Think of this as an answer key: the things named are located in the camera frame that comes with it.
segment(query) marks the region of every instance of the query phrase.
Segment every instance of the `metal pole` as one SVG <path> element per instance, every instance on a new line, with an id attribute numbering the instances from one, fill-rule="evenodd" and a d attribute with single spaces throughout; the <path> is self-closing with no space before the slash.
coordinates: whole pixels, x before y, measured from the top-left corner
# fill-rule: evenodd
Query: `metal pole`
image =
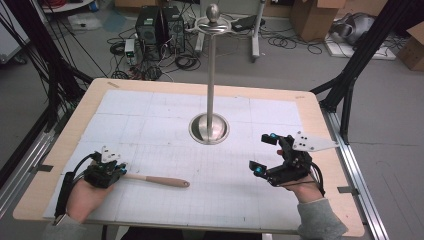
<path id="1" fill-rule="evenodd" d="M 212 115 L 213 115 L 213 95 L 215 81 L 215 55 L 216 55 L 216 38 L 213 34 L 209 40 L 209 81 L 208 81 L 208 106 L 206 126 L 208 136 L 212 136 Z"/>

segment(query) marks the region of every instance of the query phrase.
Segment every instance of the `metal knob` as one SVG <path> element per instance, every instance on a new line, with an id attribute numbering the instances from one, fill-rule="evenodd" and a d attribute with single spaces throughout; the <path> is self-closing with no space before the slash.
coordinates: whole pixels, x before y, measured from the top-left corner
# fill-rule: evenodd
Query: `metal knob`
<path id="1" fill-rule="evenodd" d="M 219 12 L 218 5 L 215 3 L 210 4 L 206 9 L 206 17 L 208 17 L 209 22 L 211 23 L 216 23 L 220 15 L 221 13 Z"/>

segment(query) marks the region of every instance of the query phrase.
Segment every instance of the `computer tower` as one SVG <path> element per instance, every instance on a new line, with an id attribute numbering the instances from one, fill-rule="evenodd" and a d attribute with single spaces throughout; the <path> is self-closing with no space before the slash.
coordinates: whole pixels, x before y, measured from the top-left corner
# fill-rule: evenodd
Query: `computer tower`
<path id="1" fill-rule="evenodd" d="M 147 60 L 160 60 L 160 48 L 166 40 L 160 7 L 142 6 L 135 29 L 142 51 L 144 50 L 149 54 L 149 59 Z"/>
<path id="2" fill-rule="evenodd" d="M 182 53 L 185 51 L 185 38 L 184 38 L 184 19 L 181 16 L 177 6 L 162 8 L 165 31 L 168 30 L 167 39 L 171 47 L 171 52 L 177 51 Z"/>

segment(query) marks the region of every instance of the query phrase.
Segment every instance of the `metal base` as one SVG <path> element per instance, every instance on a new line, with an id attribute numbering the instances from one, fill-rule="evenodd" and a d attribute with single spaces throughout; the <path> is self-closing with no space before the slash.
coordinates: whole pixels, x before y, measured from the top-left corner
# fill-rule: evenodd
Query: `metal base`
<path id="1" fill-rule="evenodd" d="M 230 128 L 224 117 L 212 114 L 211 125 L 208 131 L 207 114 L 201 113 L 191 120 L 188 130 L 194 140 L 205 145 L 218 144 L 228 137 Z"/>

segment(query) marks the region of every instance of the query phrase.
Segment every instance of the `wooden table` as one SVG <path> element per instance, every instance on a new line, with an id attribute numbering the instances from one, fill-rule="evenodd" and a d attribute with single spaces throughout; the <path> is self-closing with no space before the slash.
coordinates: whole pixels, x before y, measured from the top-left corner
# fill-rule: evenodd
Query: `wooden table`
<path id="1" fill-rule="evenodd" d="M 96 79 L 89 87 L 44 161 L 45 165 L 54 166 L 53 169 L 50 172 L 38 172 L 36 174 L 14 210 L 13 216 L 16 219 L 46 220 L 43 218 L 43 213 L 53 195 L 60 174 L 67 160 L 73 154 L 82 133 L 93 114 L 95 114 L 104 94 L 109 89 L 192 95 L 205 95 L 207 92 L 206 85 Z M 215 95 L 293 101 L 297 104 L 304 131 L 312 135 L 331 139 L 318 101 L 315 95 L 310 92 L 215 86 Z M 337 190 L 337 187 L 348 186 L 348 182 L 336 150 L 329 149 L 314 152 L 311 153 L 311 156 L 324 175 L 326 197 L 330 200 L 336 215 L 349 229 L 345 236 L 362 236 L 364 228 L 352 195 L 341 194 Z"/>

